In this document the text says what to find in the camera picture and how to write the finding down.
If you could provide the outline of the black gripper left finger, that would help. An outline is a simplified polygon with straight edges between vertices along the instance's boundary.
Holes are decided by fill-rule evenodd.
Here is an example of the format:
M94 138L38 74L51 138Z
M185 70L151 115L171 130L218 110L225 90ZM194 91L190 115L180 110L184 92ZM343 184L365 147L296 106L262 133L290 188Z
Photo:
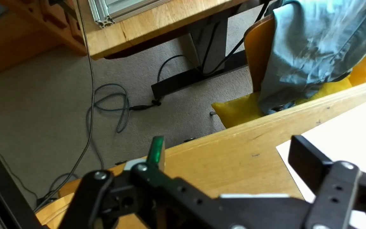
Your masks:
M212 229L216 213L215 203L184 180L138 163L118 176L88 174L58 229L113 229L131 214L149 229Z

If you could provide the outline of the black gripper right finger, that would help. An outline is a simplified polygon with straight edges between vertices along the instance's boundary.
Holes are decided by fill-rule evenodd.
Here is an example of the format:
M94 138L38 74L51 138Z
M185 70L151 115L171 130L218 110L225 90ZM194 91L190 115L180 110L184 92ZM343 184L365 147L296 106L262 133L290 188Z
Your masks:
M305 229L352 229L353 210L366 214L366 174L347 161L330 161L302 135L293 135L288 165L315 195Z

